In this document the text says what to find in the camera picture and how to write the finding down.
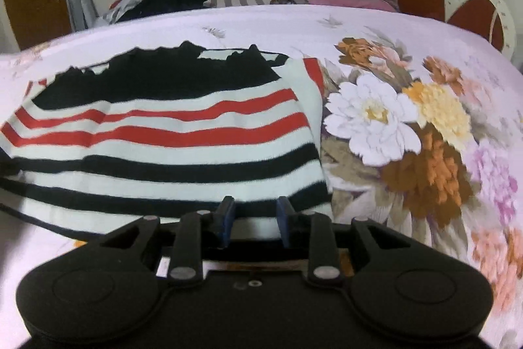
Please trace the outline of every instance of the bed sheet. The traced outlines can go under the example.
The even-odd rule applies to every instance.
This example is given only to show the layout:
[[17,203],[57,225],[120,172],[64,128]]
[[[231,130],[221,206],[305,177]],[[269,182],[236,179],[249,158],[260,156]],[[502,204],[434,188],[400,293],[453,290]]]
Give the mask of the bed sheet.
[[[342,7],[232,7],[162,15],[91,29],[18,55],[0,56],[0,121],[18,107],[29,81],[70,65],[103,62],[136,46],[174,47],[184,40],[210,49],[256,44],[260,50],[291,57],[315,57],[333,81],[350,80],[355,68],[377,71],[375,75],[386,80],[380,72],[387,74],[392,64],[408,70],[422,85],[444,87],[447,95],[460,91],[457,83],[461,89],[464,81],[471,85],[466,87],[469,101],[479,102],[483,113],[474,119],[482,125],[480,132],[504,137],[499,137],[508,153],[503,157],[504,175],[492,185],[510,182],[509,189],[504,187],[509,221],[500,226],[495,208],[490,215],[464,213],[460,219],[463,228],[453,235],[447,233],[444,240],[450,254],[488,275],[498,297],[503,298],[501,309],[491,313],[481,337],[496,349],[516,349],[523,344],[523,254],[518,246],[523,191],[517,189],[517,182],[523,182],[523,76],[487,41],[430,19]],[[463,79],[456,79],[456,70]],[[485,150],[484,155],[490,153],[489,147]],[[486,179],[482,188],[491,183]],[[360,214],[376,217],[372,208],[376,191],[359,192],[366,198],[346,203],[339,220],[349,221]],[[19,280],[36,265],[73,248],[71,239],[0,213],[0,347],[17,348],[28,337],[15,305]],[[510,277],[507,269],[513,272]]]

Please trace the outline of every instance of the striped sweater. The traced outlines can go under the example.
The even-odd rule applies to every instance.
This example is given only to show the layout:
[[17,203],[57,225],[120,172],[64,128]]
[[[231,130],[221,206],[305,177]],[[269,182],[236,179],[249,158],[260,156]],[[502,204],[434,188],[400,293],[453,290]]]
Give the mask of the striped sweater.
[[317,61],[254,45],[134,49],[35,82],[1,129],[0,158],[21,172],[0,178],[0,203],[75,238],[143,215],[213,211],[227,195],[237,200],[234,238],[277,238],[279,196],[331,215],[310,99],[289,81],[299,73],[321,108]]

